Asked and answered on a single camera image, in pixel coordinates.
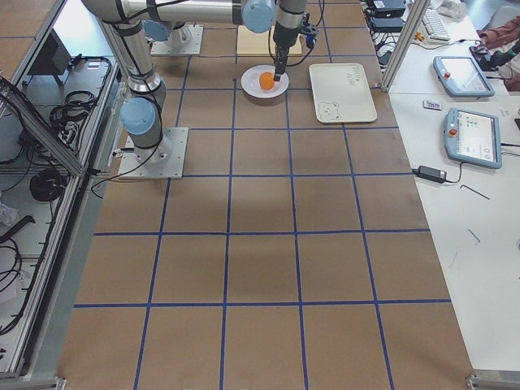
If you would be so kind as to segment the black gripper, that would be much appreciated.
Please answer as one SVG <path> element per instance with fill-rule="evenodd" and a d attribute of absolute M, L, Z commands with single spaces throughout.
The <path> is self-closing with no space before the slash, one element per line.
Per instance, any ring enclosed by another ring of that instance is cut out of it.
<path fill-rule="evenodd" d="M 296 44 L 298 35 L 301 31 L 302 23 L 286 27 L 280 22 L 275 23 L 273 41 L 275 43 L 274 81 L 279 81 L 285 73 L 288 60 L 288 50 Z"/>

